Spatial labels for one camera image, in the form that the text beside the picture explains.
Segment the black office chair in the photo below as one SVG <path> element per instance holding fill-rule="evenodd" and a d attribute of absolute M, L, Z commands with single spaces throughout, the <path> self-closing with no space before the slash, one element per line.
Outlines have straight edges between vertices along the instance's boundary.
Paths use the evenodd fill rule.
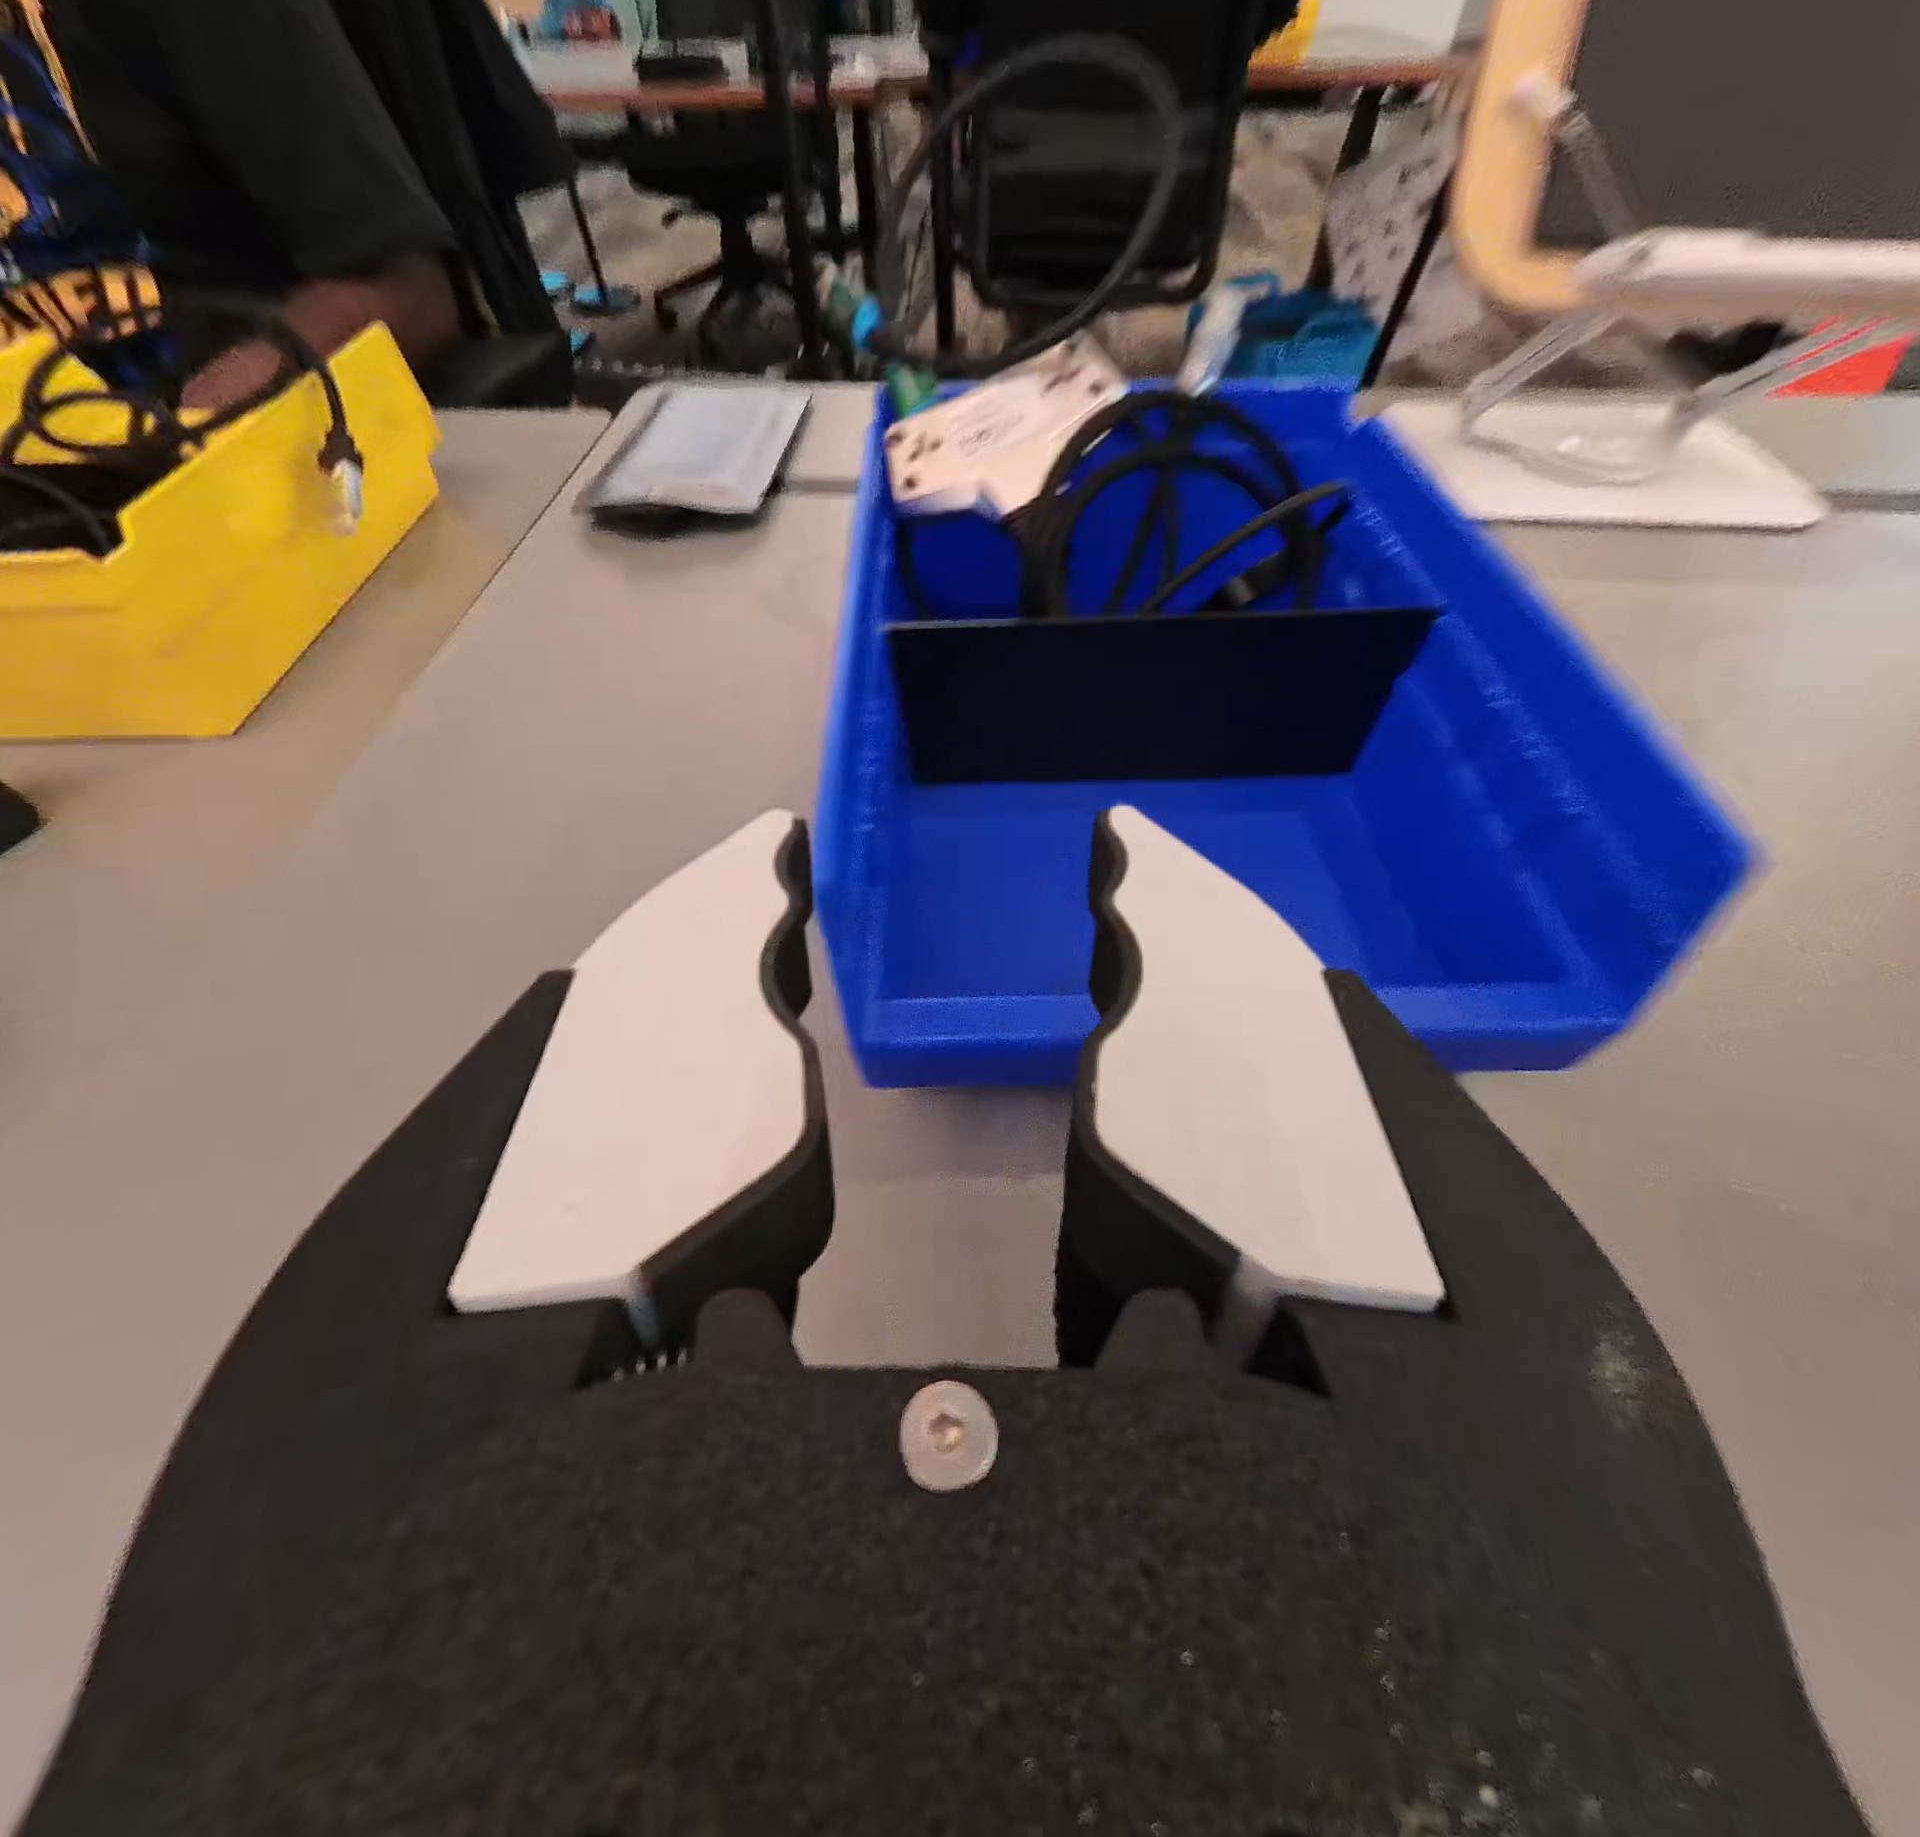
<path fill-rule="evenodd" d="M 921 33 L 975 75 L 1068 38 L 1123 42 L 1178 100 L 1182 154 L 1167 214 L 1116 291 L 1118 308 L 1194 298 L 1227 236 L 1252 54 L 1301 0 L 916 0 Z M 1051 62 L 1013 78 L 965 129 L 957 248 L 975 298 L 1040 319 L 1065 314 L 1121 257 L 1146 209 L 1164 126 L 1141 86 L 1106 65 Z"/>

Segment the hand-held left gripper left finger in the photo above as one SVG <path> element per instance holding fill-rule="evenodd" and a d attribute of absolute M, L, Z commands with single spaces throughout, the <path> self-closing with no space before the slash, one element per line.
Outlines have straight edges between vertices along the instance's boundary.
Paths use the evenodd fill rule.
<path fill-rule="evenodd" d="M 450 1273 L 463 1317 L 615 1304 L 690 1345 L 712 1296 L 794 1314 L 833 1230 L 803 818 L 763 813 L 590 942 Z"/>

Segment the yellow plastic bin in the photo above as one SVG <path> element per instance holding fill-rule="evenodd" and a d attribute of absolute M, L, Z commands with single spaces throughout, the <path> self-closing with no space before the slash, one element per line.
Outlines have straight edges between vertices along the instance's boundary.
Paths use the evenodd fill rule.
<path fill-rule="evenodd" d="M 439 496 L 435 411 L 384 325 L 331 359 L 360 455 L 359 515 L 302 373 L 119 509 L 121 540 L 3 558 L 7 744 L 238 731 Z"/>

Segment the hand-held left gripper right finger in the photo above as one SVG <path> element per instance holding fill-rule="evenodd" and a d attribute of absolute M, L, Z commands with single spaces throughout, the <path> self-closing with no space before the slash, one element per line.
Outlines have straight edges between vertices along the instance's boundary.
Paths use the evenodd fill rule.
<path fill-rule="evenodd" d="M 1259 1359 L 1284 1313 L 1438 1317 L 1434 1250 L 1335 1003 L 1335 971 L 1249 886 L 1133 805 L 1095 818 L 1088 995 L 1059 1233 L 1059 1355 L 1144 1294 Z"/>

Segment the tablet stand with dark board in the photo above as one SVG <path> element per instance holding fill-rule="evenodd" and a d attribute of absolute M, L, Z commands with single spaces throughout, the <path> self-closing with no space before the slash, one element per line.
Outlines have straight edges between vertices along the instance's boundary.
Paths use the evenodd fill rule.
<path fill-rule="evenodd" d="M 1647 226 L 1917 243 L 1917 60 L 1917 0 L 1492 0 L 1453 173 L 1458 257 L 1513 312 L 1580 304 L 1572 268 L 1606 236 L 1572 164 L 1508 109 L 1535 70 L 1575 94 Z M 1917 302 L 1620 298 L 1611 314 L 1912 329 Z"/>

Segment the blue plastic bin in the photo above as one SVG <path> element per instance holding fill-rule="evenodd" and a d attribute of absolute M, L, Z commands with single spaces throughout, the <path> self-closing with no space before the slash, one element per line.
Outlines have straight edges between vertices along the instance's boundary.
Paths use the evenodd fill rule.
<path fill-rule="evenodd" d="M 1524 572 L 1337 389 L 1228 383 L 1259 432 L 1100 443 L 1063 613 L 981 515 L 894 503 L 877 395 L 855 496 L 814 893 L 883 1090 L 1054 1087 L 1094 1029 L 1095 818 L 1139 806 L 1355 971 L 1460 1072 L 1573 1066 L 1627 1029 L 1746 880 L 1736 821 Z M 1434 607 L 1342 776 L 926 787 L 886 627 Z"/>

